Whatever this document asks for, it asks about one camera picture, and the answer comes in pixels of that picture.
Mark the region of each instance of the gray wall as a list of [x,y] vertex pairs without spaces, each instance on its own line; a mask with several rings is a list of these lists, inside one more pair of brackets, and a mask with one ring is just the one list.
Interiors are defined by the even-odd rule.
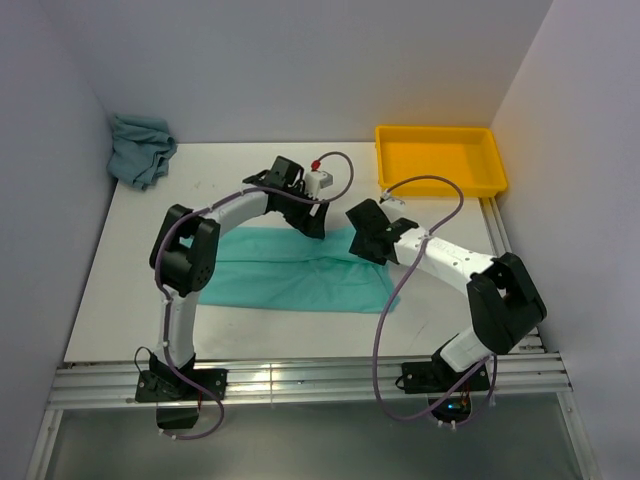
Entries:
[[501,211],[606,478],[640,472],[640,2],[556,0],[493,129]]
[[104,110],[35,0],[0,2],[0,478],[22,478],[112,193]]
[[109,111],[182,142],[489,125],[551,0],[41,0]]

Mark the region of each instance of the purple cable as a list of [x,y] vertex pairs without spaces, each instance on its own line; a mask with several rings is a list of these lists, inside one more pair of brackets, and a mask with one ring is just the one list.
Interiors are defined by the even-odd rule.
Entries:
[[[436,230],[438,230],[442,225],[444,225],[449,220],[451,220],[453,217],[455,217],[458,214],[458,212],[460,212],[460,210],[462,210],[462,206],[464,205],[464,193],[462,193],[462,190],[460,190],[460,187],[458,187],[451,180],[449,180],[447,178],[444,178],[444,177],[440,177],[438,175],[419,175],[419,176],[416,176],[416,177],[408,178],[408,179],[403,180],[403,181],[401,181],[399,183],[396,183],[394,186],[388,188],[386,190],[386,192],[390,193],[393,190],[395,190],[396,188],[400,187],[401,185],[404,185],[404,184],[409,183],[409,182],[414,182],[416,180],[437,180],[439,182],[446,183],[447,185],[451,186],[456,191],[456,193],[458,194],[459,202],[458,202],[458,205],[456,206],[456,208],[453,210],[453,212],[451,212],[449,215],[445,216],[442,220],[437,222],[435,225],[433,225],[429,229],[427,237],[420,244],[420,248],[418,250],[418,255],[416,256],[416,259],[413,261],[413,263],[411,264],[409,269],[402,276],[402,278],[398,282],[398,285],[396,285],[396,287],[394,288],[393,292],[389,296],[389,299],[387,300],[387,303],[385,304],[384,308],[382,309],[382,312],[380,313],[380,319],[378,321],[378,327],[376,328],[375,339],[373,341],[373,355],[372,355],[373,393],[374,393],[374,395],[376,397],[376,401],[378,402],[378,405],[380,405],[380,408],[382,409],[382,411],[388,417],[390,417],[390,418],[392,418],[392,419],[394,419],[396,421],[399,421],[399,422],[406,422],[406,421],[416,420],[416,419],[418,419],[420,417],[423,417],[423,416],[433,412],[445,400],[447,400],[456,390],[458,390],[467,380],[469,380],[469,378],[471,378],[471,376],[474,373],[476,373],[480,368],[482,368],[482,365],[488,360],[488,357],[487,357],[487,358],[483,358],[482,360],[477,362],[471,368],[471,370],[469,370],[466,374],[464,374],[462,376],[462,378],[460,378],[460,380],[458,380],[449,390],[447,390],[442,397],[440,397],[437,401],[435,401],[433,404],[429,405],[424,410],[422,410],[422,411],[420,411],[418,413],[414,413],[413,415],[408,415],[406,417],[397,415],[396,413],[392,412],[389,409],[389,407],[387,407],[387,405],[384,403],[384,400],[382,399],[382,395],[380,394],[380,385],[379,385],[379,381],[378,381],[378,356],[379,356],[379,351],[380,351],[380,340],[381,340],[381,337],[382,337],[382,329],[384,327],[384,322],[385,322],[385,320],[387,318],[387,315],[389,313],[389,309],[391,308],[391,305],[393,304],[393,301],[395,300],[395,298],[400,293],[400,290],[402,289],[404,284],[407,283],[407,280],[409,280],[409,278],[411,277],[413,272],[415,272],[416,268],[418,268],[418,265],[420,264],[420,261],[422,260],[422,257],[424,256],[424,254],[425,254],[425,252],[427,250],[427,244],[429,243],[429,240],[430,240],[431,236],[433,236],[433,234],[436,232]],[[492,382],[491,382],[491,385],[489,387],[489,392],[487,393],[487,396],[485,397],[485,400],[483,401],[483,403],[481,404],[480,408],[478,409],[478,412],[488,402],[488,400],[491,398],[491,395],[493,395],[493,391],[495,389],[495,381],[496,381],[496,377],[497,377],[496,376],[496,372],[497,372],[497,357],[495,357],[495,355],[494,355],[494,369],[493,369]],[[471,420],[471,418],[472,418],[472,416],[469,416],[469,418],[467,418],[466,420],[460,422],[458,425],[462,425],[464,423],[467,423],[468,421]]]
[[291,200],[296,200],[298,202],[306,203],[306,204],[309,204],[309,205],[330,203],[330,202],[333,202],[333,201],[339,199],[340,197],[344,196],[344,194],[347,193],[349,188],[351,188],[351,185],[353,184],[353,178],[354,178],[354,175],[355,175],[355,170],[353,168],[353,162],[351,161],[349,156],[347,154],[343,153],[343,152],[337,152],[337,151],[335,151],[335,152],[327,152],[327,153],[321,155],[317,159],[317,161],[322,161],[323,159],[325,159],[326,157],[331,156],[331,155],[341,156],[342,158],[344,158],[347,161],[347,164],[349,165],[349,181],[347,182],[347,185],[344,187],[344,189],[334,197],[327,198],[327,199],[324,199],[324,200],[308,200],[306,198],[296,197],[295,195],[291,195],[290,193],[286,193],[286,192],[282,192],[280,190],[276,190],[275,188],[253,186],[253,187],[247,188],[247,189],[245,189],[245,190],[243,190],[241,192],[232,193],[231,195],[228,195],[228,196],[224,197],[222,200],[217,201],[216,203],[214,203],[210,207],[202,208],[200,210],[197,210],[197,211],[194,211],[194,212],[191,212],[191,213],[185,215],[184,217],[180,218],[176,223],[174,223],[171,226],[171,228],[167,231],[166,235],[162,239],[162,242],[160,243],[160,248],[158,249],[158,255],[156,256],[156,262],[155,262],[155,265],[154,265],[154,279],[155,279],[155,282],[156,282],[156,287],[158,287],[158,290],[160,290],[160,292],[162,292],[162,294],[164,295],[164,298],[166,300],[166,305],[165,305],[165,308],[164,308],[162,340],[163,340],[163,342],[167,342],[167,346],[163,347],[163,352],[164,352],[165,359],[167,360],[167,365],[169,366],[169,369],[171,370],[171,372],[176,377],[178,377],[180,380],[182,380],[187,385],[195,388],[199,392],[202,392],[204,395],[207,395],[208,397],[210,397],[214,402],[216,402],[216,404],[220,408],[220,417],[218,418],[218,421],[211,428],[209,428],[208,430],[205,430],[202,433],[196,433],[196,434],[192,434],[192,435],[177,435],[177,434],[173,434],[173,433],[170,433],[170,432],[167,432],[167,431],[163,431],[162,433],[164,435],[167,435],[168,437],[171,437],[171,438],[175,438],[177,440],[197,440],[199,438],[204,438],[204,437],[212,434],[213,432],[215,432],[220,427],[220,425],[222,425],[222,421],[224,420],[224,406],[222,405],[222,402],[220,401],[218,396],[216,394],[214,394],[213,392],[211,392],[209,389],[203,387],[202,385],[194,382],[193,380],[187,378],[182,373],[180,373],[180,371],[176,368],[175,363],[173,362],[173,358],[171,358],[171,352],[169,351],[168,342],[169,342],[169,327],[170,327],[170,324],[171,324],[171,302],[173,301],[173,297],[171,296],[171,293],[169,292],[169,290],[167,290],[165,288],[165,286],[162,283],[162,280],[160,279],[160,263],[162,261],[162,255],[166,251],[167,246],[169,245],[169,242],[173,239],[174,235],[178,231],[178,228],[180,228],[180,226],[182,224],[184,224],[185,222],[187,222],[187,221],[191,220],[192,218],[195,218],[195,217],[197,217],[199,215],[211,213],[214,210],[220,208],[221,206],[223,206],[223,205],[231,202],[232,200],[235,200],[236,198],[241,197],[241,196],[243,196],[243,195],[245,195],[247,193],[252,193],[252,192],[275,193],[277,195],[282,195],[283,197],[289,198]]

